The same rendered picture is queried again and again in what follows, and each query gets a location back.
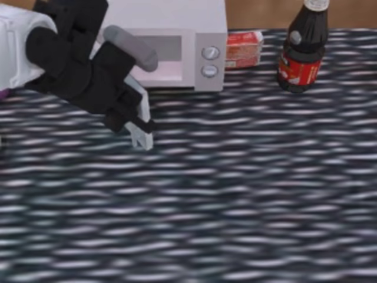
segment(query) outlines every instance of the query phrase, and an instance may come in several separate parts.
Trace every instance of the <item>toaster oven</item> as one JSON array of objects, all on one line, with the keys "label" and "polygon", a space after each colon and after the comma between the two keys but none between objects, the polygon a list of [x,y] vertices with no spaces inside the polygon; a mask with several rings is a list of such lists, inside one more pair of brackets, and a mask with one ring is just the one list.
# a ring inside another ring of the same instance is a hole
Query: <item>toaster oven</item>
[{"label": "toaster oven", "polygon": [[102,30],[117,25],[158,56],[158,68],[131,74],[145,88],[221,91],[226,61],[224,0],[108,0]]}]

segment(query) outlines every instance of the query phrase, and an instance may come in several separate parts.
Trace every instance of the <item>dark brown bottle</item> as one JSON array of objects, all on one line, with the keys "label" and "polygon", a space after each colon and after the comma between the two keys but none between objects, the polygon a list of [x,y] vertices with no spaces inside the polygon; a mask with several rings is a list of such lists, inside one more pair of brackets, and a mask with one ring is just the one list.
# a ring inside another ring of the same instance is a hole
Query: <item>dark brown bottle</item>
[{"label": "dark brown bottle", "polygon": [[277,82],[291,93],[303,93],[314,84],[329,36],[329,0],[304,0],[288,29],[279,58]]}]

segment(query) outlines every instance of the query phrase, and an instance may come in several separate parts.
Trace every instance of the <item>bottle neck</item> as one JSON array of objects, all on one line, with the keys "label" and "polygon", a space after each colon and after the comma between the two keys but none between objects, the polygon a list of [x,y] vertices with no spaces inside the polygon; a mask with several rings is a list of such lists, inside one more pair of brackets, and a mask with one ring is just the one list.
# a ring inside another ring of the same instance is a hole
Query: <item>bottle neck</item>
[{"label": "bottle neck", "polygon": [[329,8],[330,0],[304,0],[304,5],[313,12],[323,12]]}]

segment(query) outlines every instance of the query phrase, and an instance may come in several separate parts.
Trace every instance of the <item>brown wall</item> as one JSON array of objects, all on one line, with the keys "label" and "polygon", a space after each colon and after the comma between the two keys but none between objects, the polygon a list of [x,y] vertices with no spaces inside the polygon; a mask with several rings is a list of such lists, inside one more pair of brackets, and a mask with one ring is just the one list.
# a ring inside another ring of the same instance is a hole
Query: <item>brown wall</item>
[{"label": "brown wall", "polygon": [[[229,28],[286,28],[303,0],[226,0]],[[377,0],[330,0],[331,28],[377,28]]]}]

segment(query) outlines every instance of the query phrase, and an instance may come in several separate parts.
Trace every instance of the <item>small carton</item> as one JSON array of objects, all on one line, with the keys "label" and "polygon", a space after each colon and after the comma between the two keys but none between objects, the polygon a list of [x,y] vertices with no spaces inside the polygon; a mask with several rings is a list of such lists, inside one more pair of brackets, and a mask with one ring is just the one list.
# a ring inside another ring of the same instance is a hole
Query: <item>small carton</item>
[{"label": "small carton", "polygon": [[229,32],[226,69],[233,70],[259,65],[263,41],[263,34],[260,31]]}]

